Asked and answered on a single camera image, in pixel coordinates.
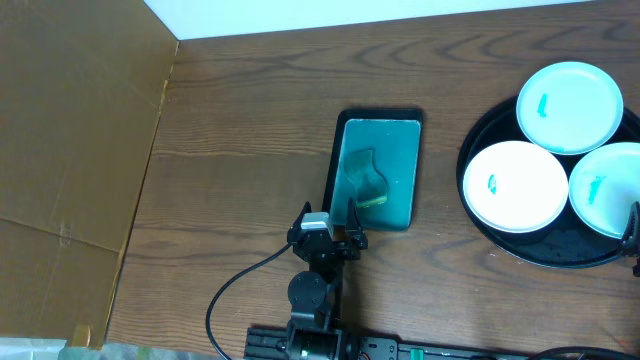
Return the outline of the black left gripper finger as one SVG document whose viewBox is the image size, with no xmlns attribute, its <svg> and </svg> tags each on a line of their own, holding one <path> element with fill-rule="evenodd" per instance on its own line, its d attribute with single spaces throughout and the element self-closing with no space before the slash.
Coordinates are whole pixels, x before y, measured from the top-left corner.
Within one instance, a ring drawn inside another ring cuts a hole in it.
<svg viewBox="0 0 640 360">
<path fill-rule="evenodd" d="M 364 229 L 357 215 L 356 201 L 353 198 L 348 201 L 345 232 L 352 240 L 362 240 L 365 237 Z"/>
<path fill-rule="evenodd" d="M 299 230 L 301 228 L 301 224 L 303 222 L 304 216 L 307 213 L 310 213 L 311 211 L 312 211 L 311 204 L 308 201 L 306 201 L 305 204 L 303 205 L 301 212 L 299 213 L 298 217 L 294 221 L 295 230 Z"/>
</svg>

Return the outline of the green yellow sponge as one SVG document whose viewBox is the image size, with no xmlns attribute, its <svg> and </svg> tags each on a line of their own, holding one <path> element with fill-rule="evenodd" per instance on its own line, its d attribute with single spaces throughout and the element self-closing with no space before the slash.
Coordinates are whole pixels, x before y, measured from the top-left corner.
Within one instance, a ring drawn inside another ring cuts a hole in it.
<svg viewBox="0 0 640 360">
<path fill-rule="evenodd" d="M 388 185 L 374 165 L 374 150 L 365 149 L 348 154 L 344 174 L 356 192 L 356 206 L 367 208 L 385 203 Z"/>
</svg>

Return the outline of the white plate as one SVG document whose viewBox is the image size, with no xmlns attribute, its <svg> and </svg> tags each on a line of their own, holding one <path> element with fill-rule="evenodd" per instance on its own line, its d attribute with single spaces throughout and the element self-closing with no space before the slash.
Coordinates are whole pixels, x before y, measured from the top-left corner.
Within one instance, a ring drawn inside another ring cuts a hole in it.
<svg viewBox="0 0 640 360">
<path fill-rule="evenodd" d="M 462 191 L 482 223 L 503 232 L 529 233 L 546 227 L 562 212 L 568 178 L 559 160 L 542 147 L 504 141 L 471 159 Z"/>
</svg>

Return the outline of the mint green plate top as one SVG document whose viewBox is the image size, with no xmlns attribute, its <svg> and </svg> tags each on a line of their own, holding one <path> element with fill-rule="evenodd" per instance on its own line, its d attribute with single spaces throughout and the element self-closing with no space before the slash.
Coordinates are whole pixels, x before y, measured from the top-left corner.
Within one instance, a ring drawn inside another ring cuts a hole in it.
<svg viewBox="0 0 640 360">
<path fill-rule="evenodd" d="M 618 84 L 584 62 L 542 68 L 526 81 L 516 101 L 525 137 L 558 155 L 580 155 L 602 146 L 617 131 L 623 113 Z"/>
</svg>

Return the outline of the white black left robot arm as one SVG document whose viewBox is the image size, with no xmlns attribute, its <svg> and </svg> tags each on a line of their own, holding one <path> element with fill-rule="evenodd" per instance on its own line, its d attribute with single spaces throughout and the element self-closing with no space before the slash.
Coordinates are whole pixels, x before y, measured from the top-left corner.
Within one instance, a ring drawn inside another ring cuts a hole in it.
<svg viewBox="0 0 640 360">
<path fill-rule="evenodd" d="M 288 245 L 309 265 L 288 286 L 289 359 L 353 360 L 360 355 L 358 336 L 340 327 L 344 265 L 368 248 L 353 199 L 348 201 L 345 233 L 345 240 L 336 240 L 329 215 L 313 212 L 309 204 L 288 230 Z"/>
</svg>

